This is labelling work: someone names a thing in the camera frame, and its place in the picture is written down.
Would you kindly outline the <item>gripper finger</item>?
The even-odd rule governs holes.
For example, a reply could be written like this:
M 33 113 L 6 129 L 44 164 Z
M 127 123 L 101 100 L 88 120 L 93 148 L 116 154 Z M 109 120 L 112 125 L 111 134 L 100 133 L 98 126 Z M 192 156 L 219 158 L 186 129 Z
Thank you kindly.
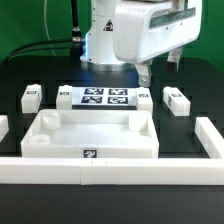
M 138 73 L 138 83 L 141 87 L 149 87 L 151 85 L 151 66 L 149 61 L 142 62 L 135 65 Z
M 176 73 L 178 71 L 182 52 L 183 47 L 175 48 L 169 52 L 165 66 L 165 69 L 168 73 Z

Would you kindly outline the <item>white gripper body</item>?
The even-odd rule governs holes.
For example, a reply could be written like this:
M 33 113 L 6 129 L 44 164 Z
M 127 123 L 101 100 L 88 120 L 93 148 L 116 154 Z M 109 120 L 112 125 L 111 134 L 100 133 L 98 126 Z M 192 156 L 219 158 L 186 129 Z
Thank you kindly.
M 198 38 L 202 0 L 119 2 L 113 22 L 118 60 L 139 64 Z

